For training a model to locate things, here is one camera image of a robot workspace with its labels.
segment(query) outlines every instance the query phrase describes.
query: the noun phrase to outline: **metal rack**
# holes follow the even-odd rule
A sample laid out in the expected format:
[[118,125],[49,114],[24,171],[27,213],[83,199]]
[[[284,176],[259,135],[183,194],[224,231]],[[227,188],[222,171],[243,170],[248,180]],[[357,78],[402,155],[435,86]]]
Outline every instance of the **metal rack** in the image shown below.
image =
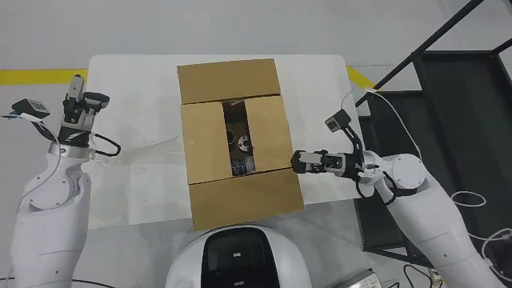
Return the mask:
[[[422,91],[382,94],[397,108],[422,149],[426,167],[448,194],[471,190],[487,198],[483,208],[461,211],[469,232],[485,237],[512,223],[512,216],[499,213],[512,198],[512,173],[504,169],[512,162],[512,153],[506,151],[512,148],[512,82],[499,56],[512,46],[512,38],[493,50],[427,51],[483,1],[470,0],[374,88],[414,65]],[[387,105],[368,93],[356,106],[364,102],[372,113],[360,118],[366,148],[383,156],[416,154]],[[363,251],[432,267],[396,227],[378,196],[358,199],[356,211]],[[388,251],[399,247],[407,255]],[[498,268],[504,265],[499,257],[493,262]]]

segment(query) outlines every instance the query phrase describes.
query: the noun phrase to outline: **cardboard box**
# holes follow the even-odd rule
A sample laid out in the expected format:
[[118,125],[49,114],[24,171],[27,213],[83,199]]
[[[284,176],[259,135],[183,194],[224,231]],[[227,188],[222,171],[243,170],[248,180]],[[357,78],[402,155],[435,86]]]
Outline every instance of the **cardboard box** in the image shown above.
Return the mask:
[[[274,60],[179,66],[178,79],[194,228],[303,209]],[[232,114],[248,125],[254,171],[244,176],[231,165],[236,155],[233,145],[228,147],[226,127]]]

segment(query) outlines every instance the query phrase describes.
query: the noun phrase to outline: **gray device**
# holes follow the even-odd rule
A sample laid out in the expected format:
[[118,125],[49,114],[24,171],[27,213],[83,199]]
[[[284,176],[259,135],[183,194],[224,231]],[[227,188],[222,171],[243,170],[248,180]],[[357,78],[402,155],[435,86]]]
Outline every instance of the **gray device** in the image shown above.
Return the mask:
[[372,269],[368,269],[347,282],[340,282],[331,288],[382,288],[380,281]]

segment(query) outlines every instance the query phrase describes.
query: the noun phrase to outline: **white table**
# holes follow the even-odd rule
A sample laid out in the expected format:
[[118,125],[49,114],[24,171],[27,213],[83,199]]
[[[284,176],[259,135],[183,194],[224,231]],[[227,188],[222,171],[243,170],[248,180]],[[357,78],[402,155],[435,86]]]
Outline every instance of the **white table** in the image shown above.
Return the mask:
[[[94,131],[122,145],[119,158],[98,156],[83,169],[93,180],[89,229],[191,218],[176,68],[205,62],[273,58],[294,150],[351,152],[324,121],[350,92],[336,55],[101,55],[90,60],[88,91],[110,96]],[[343,107],[361,135],[352,95]],[[97,148],[106,148],[95,139]],[[359,198],[354,182],[332,174],[299,175],[306,205]],[[372,194],[373,189],[363,189]]]

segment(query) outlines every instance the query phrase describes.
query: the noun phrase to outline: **white robot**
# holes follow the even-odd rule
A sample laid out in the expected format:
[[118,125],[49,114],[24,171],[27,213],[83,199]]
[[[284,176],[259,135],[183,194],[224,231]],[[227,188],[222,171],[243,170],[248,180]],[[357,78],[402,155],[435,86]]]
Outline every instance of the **white robot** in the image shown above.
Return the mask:
[[[37,123],[41,107],[15,110],[52,141],[48,167],[26,184],[18,209],[11,247],[17,288],[71,287],[86,242],[90,206],[91,180],[81,165],[94,152],[89,148],[94,116],[108,101],[101,94],[83,93],[83,78],[77,75],[64,101],[58,142]],[[353,179],[357,189],[360,184],[374,186],[402,232],[450,288],[504,288],[474,248],[457,207],[422,162],[411,154],[380,158],[363,151],[349,122],[341,110],[326,124],[333,132],[345,132],[354,144],[352,154],[299,150],[292,157],[294,171],[334,173]],[[95,153],[117,155],[120,147],[111,143],[118,148],[115,154]],[[292,241],[272,229],[244,225],[195,239],[174,260],[166,280],[166,288],[220,286],[310,288],[311,282]]]

